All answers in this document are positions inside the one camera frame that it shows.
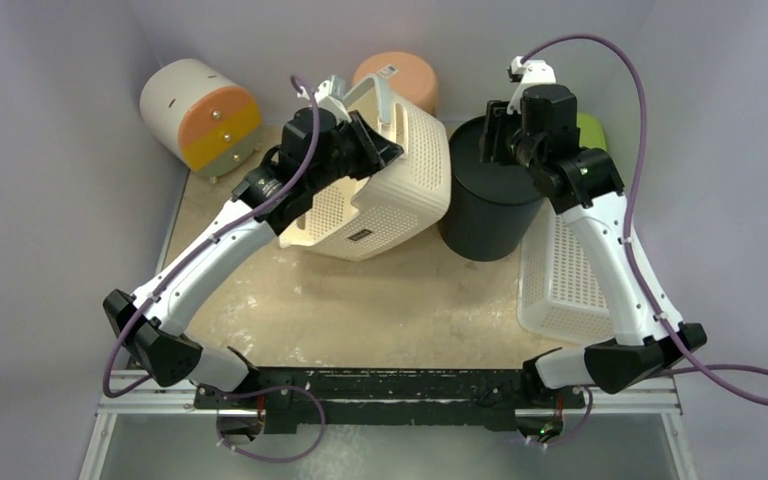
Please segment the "cream plastic storage basket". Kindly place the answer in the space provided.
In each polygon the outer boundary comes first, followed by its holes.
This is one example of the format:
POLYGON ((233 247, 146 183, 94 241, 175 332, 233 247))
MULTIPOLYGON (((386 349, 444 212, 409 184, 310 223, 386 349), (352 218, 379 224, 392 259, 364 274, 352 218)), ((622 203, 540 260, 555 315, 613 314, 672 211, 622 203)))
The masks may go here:
POLYGON ((348 110, 358 111, 404 154, 363 180, 343 178, 313 198, 305 215, 278 238, 280 247, 349 261, 379 255, 419 234, 446 213, 451 160, 444 125, 395 93, 377 74, 348 88, 348 110))

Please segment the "tall black cylindrical bin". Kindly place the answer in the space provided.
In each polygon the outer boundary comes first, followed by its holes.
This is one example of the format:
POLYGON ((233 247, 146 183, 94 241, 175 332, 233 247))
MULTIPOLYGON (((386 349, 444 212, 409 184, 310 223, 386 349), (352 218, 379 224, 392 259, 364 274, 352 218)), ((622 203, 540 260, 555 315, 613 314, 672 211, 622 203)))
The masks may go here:
POLYGON ((453 252, 490 262, 516 249, 544 197, 524 168, 481 160, 484 120, 474 117, 450 136, 450 205, 438 226, 453 252))

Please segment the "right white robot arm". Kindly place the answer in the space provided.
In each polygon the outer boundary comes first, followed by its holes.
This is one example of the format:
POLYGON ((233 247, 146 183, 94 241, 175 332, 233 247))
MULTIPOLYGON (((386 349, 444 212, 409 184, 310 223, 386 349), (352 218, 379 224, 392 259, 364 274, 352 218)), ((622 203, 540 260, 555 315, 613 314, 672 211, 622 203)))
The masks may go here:
POLYGON ((577 98, 566 86, 532 85, 514 107, 487 103, 479 143, 483 162, 526 171, 575 236, 612 324, 604 341, 524 362, 521 392, 536 407, 566 387, 618 393, 707 342, 704 327, 686 322, 662 290, 626 217, 630 201, 616 165, 605 149, 581 145, 577 113, 577 98))

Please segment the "large orange plastic bucket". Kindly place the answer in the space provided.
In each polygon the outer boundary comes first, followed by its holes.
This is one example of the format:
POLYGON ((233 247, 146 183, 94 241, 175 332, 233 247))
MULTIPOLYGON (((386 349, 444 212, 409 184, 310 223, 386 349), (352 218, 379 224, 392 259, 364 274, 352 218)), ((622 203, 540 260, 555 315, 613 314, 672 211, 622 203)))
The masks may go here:
POLYGON ((365 76, 377 74, 391 89, 436 117, 439 109, 439 79, 433 67, 410 52, 387 51, 372 55, 355 69, 352 85, 365 76))

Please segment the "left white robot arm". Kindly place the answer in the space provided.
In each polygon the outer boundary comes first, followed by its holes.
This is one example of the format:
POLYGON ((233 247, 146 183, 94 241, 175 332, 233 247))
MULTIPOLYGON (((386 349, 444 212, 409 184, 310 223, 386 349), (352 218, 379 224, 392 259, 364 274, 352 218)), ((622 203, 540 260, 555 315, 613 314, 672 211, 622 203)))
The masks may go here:
POLYGON ((245 356, 209 348, 187 336, 195 313, 250 256, 307 213, 314 196, 344 178, 367 179, 405 152, 352 111, 344 120, 303 108, 232 190, 217 216, 150 281, 128 293, 112 290, 102 308, 116 336, 148 378, 166 387, 189 380, 219 390, 232 408, 257 399, 245 356))

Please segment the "green white perforated basket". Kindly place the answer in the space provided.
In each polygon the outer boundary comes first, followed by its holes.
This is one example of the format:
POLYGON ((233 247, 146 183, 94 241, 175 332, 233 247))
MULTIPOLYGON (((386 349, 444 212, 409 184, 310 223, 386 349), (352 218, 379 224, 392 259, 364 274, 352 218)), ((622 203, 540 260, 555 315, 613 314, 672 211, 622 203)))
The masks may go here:
POLYGON ((609 312, 590 264, 569 228, 544 204, 521 243, 519 325, 576 345, 613 336, 609 312))

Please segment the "green plastic tub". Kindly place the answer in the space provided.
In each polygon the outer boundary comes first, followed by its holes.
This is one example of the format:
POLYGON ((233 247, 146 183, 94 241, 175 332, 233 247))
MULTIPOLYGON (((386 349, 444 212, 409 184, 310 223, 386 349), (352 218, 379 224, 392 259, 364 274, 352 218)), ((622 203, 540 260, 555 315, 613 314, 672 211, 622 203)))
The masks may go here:
POLYGON ((601 122, 593 115, 579 112, 576 118, 580 130, 579 146, 607 151, 607 139, 601 122))

